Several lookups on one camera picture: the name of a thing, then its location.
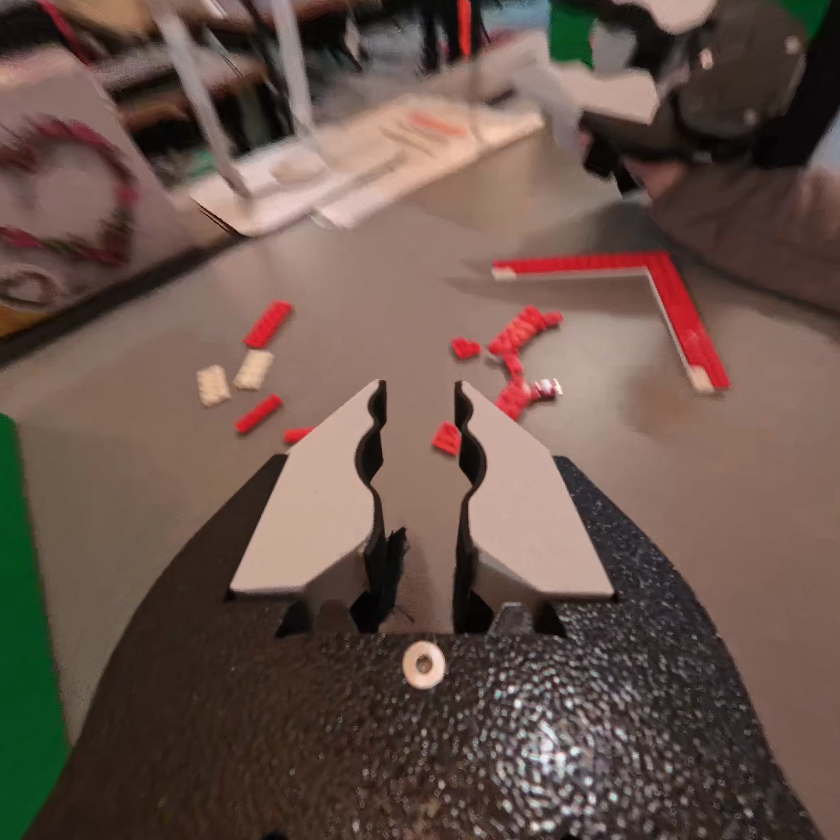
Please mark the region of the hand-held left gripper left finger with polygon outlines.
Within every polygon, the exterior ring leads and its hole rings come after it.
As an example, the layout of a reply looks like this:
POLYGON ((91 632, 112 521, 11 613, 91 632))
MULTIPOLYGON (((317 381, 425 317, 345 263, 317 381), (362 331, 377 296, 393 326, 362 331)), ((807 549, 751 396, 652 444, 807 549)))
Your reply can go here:
POLYGON ((373 480, 384 462, 387 387, 373 380, 286 453, 228 586, 237 598, 276 597, 293 619, 324 609, 376 633, 394 611, 407 551, 388 531, 373 480))

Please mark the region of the green plastic bin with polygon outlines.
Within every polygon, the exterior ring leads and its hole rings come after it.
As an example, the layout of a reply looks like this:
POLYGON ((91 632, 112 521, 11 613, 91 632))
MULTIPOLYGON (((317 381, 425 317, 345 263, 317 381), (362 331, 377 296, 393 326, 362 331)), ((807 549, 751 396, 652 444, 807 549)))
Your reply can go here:
POLYGON ((561 64, 593 68, 592 30, 597 16, 573 2, 552 1, 549 15, 549 57, 561 64))
POLYGON ((70 752, 14 421, 1 415, 1 838, 19 839, 70 752))

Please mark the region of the wooden book stand white frame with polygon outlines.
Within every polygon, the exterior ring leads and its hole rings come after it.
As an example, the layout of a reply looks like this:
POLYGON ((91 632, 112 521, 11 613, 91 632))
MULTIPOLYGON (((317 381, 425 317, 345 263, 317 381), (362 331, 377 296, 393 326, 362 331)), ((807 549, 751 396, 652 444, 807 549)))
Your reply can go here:
POLYGON ((287 87, 292 135, 237 163, 198 69, 195 49, 182 20, 181 2, 149 2, 172 63, 216 166, 190 192, 193 201, 245 237, 261 237, 302 219, 322 203, 357 190, 396 169, 404 159, 391 141, 367 140, 358 132, 319 131, 313 118, 306 61, 292 2, 270 2, 280 80, 287 87))

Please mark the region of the red angled lego assembly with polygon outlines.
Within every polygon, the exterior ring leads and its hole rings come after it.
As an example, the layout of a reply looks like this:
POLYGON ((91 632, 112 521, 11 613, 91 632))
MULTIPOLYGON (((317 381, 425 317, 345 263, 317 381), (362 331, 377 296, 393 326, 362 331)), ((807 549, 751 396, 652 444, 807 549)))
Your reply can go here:
POLYGON ((730 377, 675 262, 664 250, 501 259, 492 262, 498 281, 644 279, 656 299, 695 393, 731 388, 730 377))

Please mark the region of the white lego plate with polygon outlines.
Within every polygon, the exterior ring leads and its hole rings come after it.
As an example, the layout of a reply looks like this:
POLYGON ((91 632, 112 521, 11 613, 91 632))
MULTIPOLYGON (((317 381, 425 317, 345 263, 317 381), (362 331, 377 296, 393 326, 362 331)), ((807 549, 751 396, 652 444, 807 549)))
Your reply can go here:
POLYGON ((239 391, 257 392, 275 359, 267 350, 248 350, 234 378, 234 388, 239 391))
POLYGON ((212 408, 229 401, 231 391, 224 368, 212 364, 196 372, 196 388, 199 403, 212 408))

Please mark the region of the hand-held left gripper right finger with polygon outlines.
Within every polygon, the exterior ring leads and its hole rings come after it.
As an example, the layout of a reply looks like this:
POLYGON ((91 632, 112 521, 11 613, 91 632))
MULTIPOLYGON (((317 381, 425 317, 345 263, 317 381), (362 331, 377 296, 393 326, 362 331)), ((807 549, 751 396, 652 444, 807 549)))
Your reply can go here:
POLYGON ((455 384, 469 481, 455 551, 453 627, 486 632, 501 608, 608 602, 614 585, 549 449, 467 381, 455 384))

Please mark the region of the curved red lego assembly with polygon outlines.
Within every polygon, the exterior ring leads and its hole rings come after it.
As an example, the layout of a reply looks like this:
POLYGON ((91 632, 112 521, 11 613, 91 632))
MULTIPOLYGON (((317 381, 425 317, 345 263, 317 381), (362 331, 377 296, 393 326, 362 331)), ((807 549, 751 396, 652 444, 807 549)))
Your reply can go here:
POLYGON ((522 413, 534 403, 531 399, 531 383, 525 375, 521 352, 529 342, 542 333, 557 329, 564 317, 560 311, 541 311, 527 306, 488 343, 487 351, 500 362, 507 373, 507 383, 499 392, 494 404, 517 423, 522 413))

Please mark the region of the printed white paper sheet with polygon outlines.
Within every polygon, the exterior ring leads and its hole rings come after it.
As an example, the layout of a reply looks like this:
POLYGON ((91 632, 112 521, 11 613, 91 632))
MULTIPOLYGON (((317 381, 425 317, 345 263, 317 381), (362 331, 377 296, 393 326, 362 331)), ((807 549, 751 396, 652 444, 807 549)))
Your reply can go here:
POLYGON ((353 152, 383 153, 384 167, 362 176, 316 205, 312 217, 335 228, 354 228, 419 190, 463 171, 482 158, 539 132, 533 106, 493 108, 406 94, 342 121, 353 152))

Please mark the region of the person's right forearm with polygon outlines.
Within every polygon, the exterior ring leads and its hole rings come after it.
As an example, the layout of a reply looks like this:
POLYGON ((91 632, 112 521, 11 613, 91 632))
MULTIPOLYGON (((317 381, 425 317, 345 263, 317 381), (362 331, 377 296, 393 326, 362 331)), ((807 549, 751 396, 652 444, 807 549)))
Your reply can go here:
POLYGON ((710 268, 839 313, 839 176, 821 166, 641 164, 649 212, 710 268))

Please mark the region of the narrow red lego plate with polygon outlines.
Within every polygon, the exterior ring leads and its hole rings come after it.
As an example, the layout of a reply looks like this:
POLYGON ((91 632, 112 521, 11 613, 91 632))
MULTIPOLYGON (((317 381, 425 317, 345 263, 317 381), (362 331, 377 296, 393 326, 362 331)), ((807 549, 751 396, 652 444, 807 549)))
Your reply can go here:
POLYGON ((235 432, 238 436, 247 436, 277 413, 283 405, 284 402, 278 394, 269 394, 234 422, 235 432))

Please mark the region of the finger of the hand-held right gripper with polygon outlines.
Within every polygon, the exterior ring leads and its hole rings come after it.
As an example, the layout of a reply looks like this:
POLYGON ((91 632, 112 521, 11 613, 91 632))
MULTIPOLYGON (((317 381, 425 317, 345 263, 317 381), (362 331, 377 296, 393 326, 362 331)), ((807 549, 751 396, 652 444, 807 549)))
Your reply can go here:
POLYGON ((579 147, 585 114, 649 125, 660 103, 653 78, 638 69, 604 76, 580 62, 534 63, 515 70, 511 84, 539 106, 554 144, 567 151, 579 147))

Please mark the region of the long red lego plate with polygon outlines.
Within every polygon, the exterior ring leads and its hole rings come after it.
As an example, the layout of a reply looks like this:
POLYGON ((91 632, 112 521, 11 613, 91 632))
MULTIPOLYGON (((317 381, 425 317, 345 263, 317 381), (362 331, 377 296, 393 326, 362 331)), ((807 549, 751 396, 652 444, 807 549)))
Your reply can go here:
POLYGON ((288 301, 274 300, 254 322, 244 337, 244 345, 249 350, 265 350, 274 339, 280 327, 293 312, 288 301))

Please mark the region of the lego box with heart picture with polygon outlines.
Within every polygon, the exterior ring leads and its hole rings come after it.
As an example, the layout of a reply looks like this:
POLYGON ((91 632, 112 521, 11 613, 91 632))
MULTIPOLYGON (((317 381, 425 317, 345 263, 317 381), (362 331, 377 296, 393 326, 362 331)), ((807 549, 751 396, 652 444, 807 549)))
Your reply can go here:
POLYGON ((1 337, 196 246, 183 214, 70 52, 2 58, 1 337))

